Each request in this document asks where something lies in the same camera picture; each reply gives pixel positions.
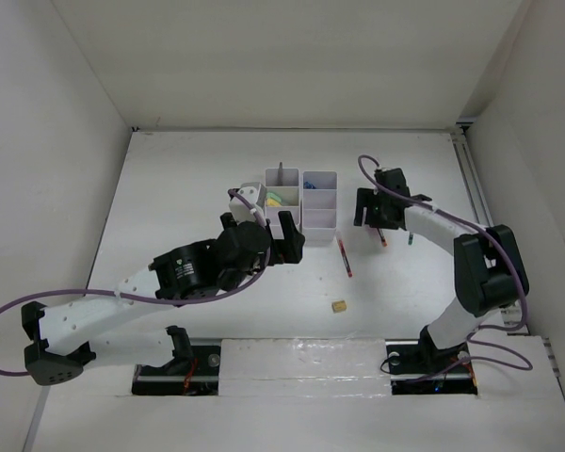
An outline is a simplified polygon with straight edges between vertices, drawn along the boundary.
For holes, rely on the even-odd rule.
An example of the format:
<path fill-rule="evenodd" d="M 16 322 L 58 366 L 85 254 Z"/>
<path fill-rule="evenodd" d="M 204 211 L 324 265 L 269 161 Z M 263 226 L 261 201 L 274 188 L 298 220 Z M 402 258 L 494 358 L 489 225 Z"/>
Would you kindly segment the yellow highlighter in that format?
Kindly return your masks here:
<path fill-rule="evenodd" d="M 286 203 L 282 202 L 282 201 L 277 201 L 277 200 L 272 199 L 272 198 L 267 198 L 266 199 L 266 206 L 268 206 L 268 207 L 285 207 Z"/>

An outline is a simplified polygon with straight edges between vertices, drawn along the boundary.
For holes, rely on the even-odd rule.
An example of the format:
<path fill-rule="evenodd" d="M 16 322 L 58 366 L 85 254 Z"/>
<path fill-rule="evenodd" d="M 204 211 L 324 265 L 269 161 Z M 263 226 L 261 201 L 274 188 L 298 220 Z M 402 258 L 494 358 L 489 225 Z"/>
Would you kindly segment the green highlighter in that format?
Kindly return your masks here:
<path fill-rule="evenodd" d="M 274 199 L 278 201 L 282 199 L 281 196 L 274 191 L 268 191 L 266 195 L 269 199 Z"/>

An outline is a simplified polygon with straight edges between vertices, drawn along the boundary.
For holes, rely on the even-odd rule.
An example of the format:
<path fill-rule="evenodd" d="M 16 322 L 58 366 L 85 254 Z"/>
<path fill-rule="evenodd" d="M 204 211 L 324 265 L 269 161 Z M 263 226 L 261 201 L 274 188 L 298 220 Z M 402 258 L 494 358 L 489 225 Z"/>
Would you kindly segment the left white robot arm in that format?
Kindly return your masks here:
<path fill-rule="evenodd" d="M 198 366 L 186 330 L 167 326 L 159 332 L 117 334 L 145 315 L 203 304 L 236 295 L 269 266 L 298 264 L 305 237 L 288 211 L 278 215 L 282 238 L 265 220 L 237 221 L 221 216 L 216 238 L 175 248 L 116 291 L 86 289 L 80 299 L 48 307 L 32 299 L 21 309 L 31 340 L 24 367 L 40 386 L 64 383 L 86 368 L 134 363 L 153 375 L 187 376 Z"/>

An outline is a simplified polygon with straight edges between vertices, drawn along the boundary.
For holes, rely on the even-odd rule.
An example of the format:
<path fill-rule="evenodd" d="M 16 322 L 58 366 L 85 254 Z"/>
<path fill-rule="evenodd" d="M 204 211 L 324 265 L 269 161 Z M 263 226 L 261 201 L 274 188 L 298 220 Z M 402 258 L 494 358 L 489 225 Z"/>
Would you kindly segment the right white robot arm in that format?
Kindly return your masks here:
<path fill-rule="evenodd" d="M 492 329 L 490 314 L 512 304 L 521 310 L 514 328 L 525 326 L 529 281 L 510 227 L 474 223 L 412 194 L 400 168 L 377 166 L 364 176 L 372 187 L 357 191 L 355 225 L 420 235 L 453 259 L 454 298 L 421 330 L 414 348 L 388 350 L 383 373 L 418 384 L 471 364 L 477 357 L 468 347 L 475 335 Z"/>

